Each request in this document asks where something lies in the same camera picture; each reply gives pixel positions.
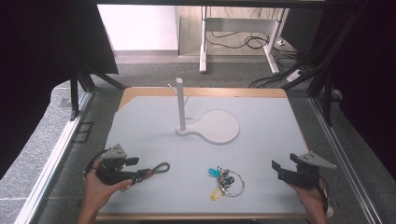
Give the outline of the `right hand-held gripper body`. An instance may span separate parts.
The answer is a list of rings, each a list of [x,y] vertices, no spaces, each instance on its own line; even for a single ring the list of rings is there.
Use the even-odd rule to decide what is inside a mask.
[[[297,156],[299,164],[296,164],[296,170],[291,171],[284,169],[283,181],[303,189],[312,189],[319,185],[320,173],[319,168],[336,169],[336,165],[326,161],[313,151]]]

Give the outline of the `white desk frame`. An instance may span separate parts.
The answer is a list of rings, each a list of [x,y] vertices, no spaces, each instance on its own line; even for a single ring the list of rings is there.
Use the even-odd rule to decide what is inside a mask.
[[[202,37],[199,57],[199,70],[206,72],[206,33],[207,32],[240,32],[240,33],[269,33],[269,43],[263,46],[263,50],[273,74],[278,74],[279,69],[272,54],[274,44],[285,8],[281,8],[275,19],[235,19],[235,18],[211,18],[207,17],[207,7],[202,7]]]

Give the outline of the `black metal frame strut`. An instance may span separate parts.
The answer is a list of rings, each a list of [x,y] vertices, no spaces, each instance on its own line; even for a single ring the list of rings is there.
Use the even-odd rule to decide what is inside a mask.
[[[126,85],[119,83],[114,78],[104,73],[94,73],[95,76],[101,78],[103,81],[114,86],[119,90],[125,90]],[[78,103],[78,86],[81,86],[84,91],[92,92],[95,89],[92,77],[88,73],[74,72],[70,77],[70,96],[71,96],[71,120],[75,120],[79,115]]]
[[[330,118],[332,103],[330,65],[367,3],[368,0],[326,0],[323,3],[323,7],[333,8],[339,14],[343,13],[343,17],[331,29],[330,34],[323,40],[322,45],[318,47],[318,51],[313,51],[309,54],[315,60],[321,57],[320,63],[311,71],[281,87],[282,90],[287,91],[311,78],[312,82],[308,86],[306,93],[309,97],[318,97],[319,93],[324,91],[322,118],[329,126],[332,125]]]

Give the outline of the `black curtain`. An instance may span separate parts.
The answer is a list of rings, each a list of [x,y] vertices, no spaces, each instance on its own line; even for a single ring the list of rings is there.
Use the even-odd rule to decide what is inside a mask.
[[[0,0],[0,179],[77,71],[118,72],[94,0]]]
[[[344,115],[396,180],[396,0],[366,0],[330,74]]]

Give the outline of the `white power strip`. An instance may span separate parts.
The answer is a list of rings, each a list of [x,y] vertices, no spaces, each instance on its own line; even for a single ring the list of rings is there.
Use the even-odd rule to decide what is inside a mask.
[[[292,82],[293,80],[295,80],[296,78],[298,78],[300,75],[302,75],[304,72],[300,69],[297,69],[296,71],[294,71],[293,73],[291,73],[288,77],[287,77],[287,81],[288,82]]]

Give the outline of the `green rope loop keychain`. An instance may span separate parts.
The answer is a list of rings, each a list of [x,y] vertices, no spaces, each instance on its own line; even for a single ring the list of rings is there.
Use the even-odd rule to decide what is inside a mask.
[[[170,164],[168,162],[162,162],[151,168],[153,175],[164,174],[170,170]]]

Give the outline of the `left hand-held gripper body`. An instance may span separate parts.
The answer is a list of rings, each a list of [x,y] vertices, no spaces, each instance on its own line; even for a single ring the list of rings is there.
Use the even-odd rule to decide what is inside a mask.
[[[127,154],[120,144],[107,149],[96,170],[97,177],[106,185],[114,185],[123,180],[132,179],[134,172],[122,171],[122,167],[127,166],[127,159]]]

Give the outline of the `person's left hand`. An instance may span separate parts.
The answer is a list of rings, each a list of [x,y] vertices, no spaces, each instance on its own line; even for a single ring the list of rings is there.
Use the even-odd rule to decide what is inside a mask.
[[[133,183],[132,179],[127,179],[114,185],[104,184],[96,175],[101,162],[101,159],[94,161],[92,168],[85,176],[84,185],[83,206],[96,210],[100,210],[116,191],[128,189]]]

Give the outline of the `person's right hand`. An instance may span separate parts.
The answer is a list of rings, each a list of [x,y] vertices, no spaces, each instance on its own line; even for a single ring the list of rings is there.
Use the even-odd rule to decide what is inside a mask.
[[[303,189],[292,184],[290,184],[290,187],[296,191],[301,203],[306,210],[324,211],[322,197],[317,189]]]

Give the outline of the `key bunch with coloured tags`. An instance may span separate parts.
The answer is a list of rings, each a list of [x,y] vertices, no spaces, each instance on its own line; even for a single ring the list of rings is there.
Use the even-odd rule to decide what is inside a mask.
[[[245,180],[240,174],[230,169],[221,167],[209,168],[208,173],[218,181],[217,187],[210,193],[212,201],[221,196],[237,197],[245,190]]]

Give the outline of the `white peg stand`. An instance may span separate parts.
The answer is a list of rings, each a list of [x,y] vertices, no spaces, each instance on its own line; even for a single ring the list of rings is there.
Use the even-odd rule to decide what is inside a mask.
[[[240,125],[237,118],[230,112],[221,109],[212,109],[203,113],[198,119],[188,121],[185,113],[185,104],[189,97],[184,95],[184,81],[176,78],[176,86],[168,85],[177,96],[179,124],[176,133],[180,136],[198,135],[206,142],[214,145],[231,143],[239,134]]]

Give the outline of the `aluminium frame rail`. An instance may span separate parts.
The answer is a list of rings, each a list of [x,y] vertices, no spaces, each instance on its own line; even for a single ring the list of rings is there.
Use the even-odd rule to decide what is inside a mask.
[[[83,93],[81,98],[78,100],[78,109],[80,112],[77,117],[73,120],[69,120],[63,132],[55,144],[54,149],[49,155],[49,159],[43,167],[40,176],[35,182],[33,189],[27,197],[19,215],[17,216],[14,224],[31,224],[35,214],[49,188],[51,179],[54,177],[58,165],[60,164],[64,153],[71,142],[72,136],[76,131],[82,117],[84,116],[88,102],[92,98],[92,93]]]
[[[368,223],[383,224],[371,198],[369,197],[365,187],[358,178],[355,169],[350,163],[349,158],[347,157],[347,154],[345,153],[344,148],[342,147],[333,127],[331,127],[323,117],[323,109],[321,108],[319,100],[312,97],[309,97],[308,100],[312,105],[316,116],[318,117],[318,121],[323,129],[323,132],[327,136],[328,141],[330,142],[332,151],[339,163],[339,166],[343,170],[346,180],[351,187]]]

